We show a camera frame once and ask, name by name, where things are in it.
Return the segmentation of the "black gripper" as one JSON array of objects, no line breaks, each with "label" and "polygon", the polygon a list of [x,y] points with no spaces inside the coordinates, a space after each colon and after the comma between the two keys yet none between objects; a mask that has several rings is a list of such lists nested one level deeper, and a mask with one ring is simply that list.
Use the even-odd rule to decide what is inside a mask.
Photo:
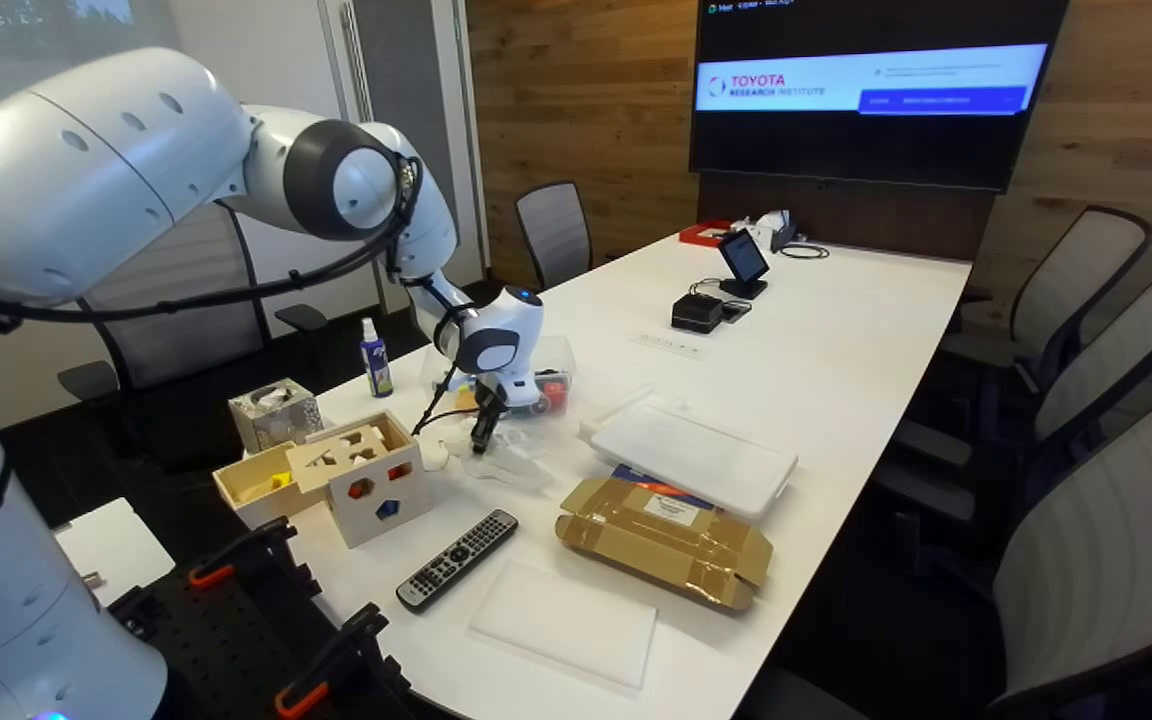
[{"label": "black gripper", "polygon": [[493,381],[476,381],[476,421],[470,438],[493,438],[494,421],[504,417],[504,390]]}]

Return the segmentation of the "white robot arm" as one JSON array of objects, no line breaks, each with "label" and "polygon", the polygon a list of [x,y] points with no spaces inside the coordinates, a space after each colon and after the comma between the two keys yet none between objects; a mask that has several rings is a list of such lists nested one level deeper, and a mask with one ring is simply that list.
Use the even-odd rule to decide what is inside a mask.
[{"label": "white robot arm", "polygon": [[[401,128],[248,104],[174,47],[101,57],[0,99],[0,331],[97,320],[92,291],[202,210],[337,239],[342,265],[380,260],[453,370],[506,408],[538,400],[544,305],[476,305],[442,278],[455,219]],[[151,720],[164,695],[164,651],[85,588],[0,443],[0,720]]]}]

